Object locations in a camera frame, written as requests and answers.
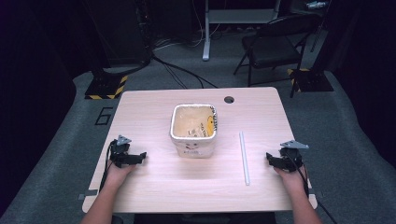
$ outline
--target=black handheld controller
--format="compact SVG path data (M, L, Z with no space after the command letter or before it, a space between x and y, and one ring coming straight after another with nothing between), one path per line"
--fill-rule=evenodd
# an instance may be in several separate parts
M140 155L128 155L129 144L118 145L118 140L114 139L110 143L110 160L117 167L121 167L123 164L138 164L142 163L143 159L146 158L147 152L143 152Z

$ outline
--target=paper inside container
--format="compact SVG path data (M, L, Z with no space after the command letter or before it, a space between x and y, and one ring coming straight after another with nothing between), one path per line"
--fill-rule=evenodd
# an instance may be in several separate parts
M216 112L210 105L178 107L174 119L175 137L211 137L216 130Z

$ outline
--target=yellow black hazard tape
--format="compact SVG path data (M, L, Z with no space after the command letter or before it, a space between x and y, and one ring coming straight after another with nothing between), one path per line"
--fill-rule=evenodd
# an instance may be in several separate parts
M117 99L120 97L127 79L128 79L128 76L125 76L120 80L120 85L117 87L116 90L113 91L114 93L111 92L110 94L100 94L100 93L88 94L88 95L85 95L85 99L88 99L88 100Z

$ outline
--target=hand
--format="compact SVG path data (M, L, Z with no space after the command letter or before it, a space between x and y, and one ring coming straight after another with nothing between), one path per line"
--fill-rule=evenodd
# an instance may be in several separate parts
M286 191L289 195L293 195L296 193L305 194L304 181L298 171L289 173L276 167L274 167L274 170L282 177L283 185L285 186ZM304 166L300 167L300 171L303 174L304 178L307 179L307 176L305 176Z
M126 176L134 170L136 165L128 165L122 168L117 167L112 161L108 161L107 178L105 187L118 189L125 181Z

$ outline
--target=black curtain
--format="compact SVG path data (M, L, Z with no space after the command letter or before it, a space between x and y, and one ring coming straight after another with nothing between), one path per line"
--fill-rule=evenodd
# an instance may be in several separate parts
M1 216L73 104L73 77L88 67L64 29L63 8L10 0L0 11Z
M341 1L313 69L334 73L359 124L379 154L396 167L396 16L393 1Z

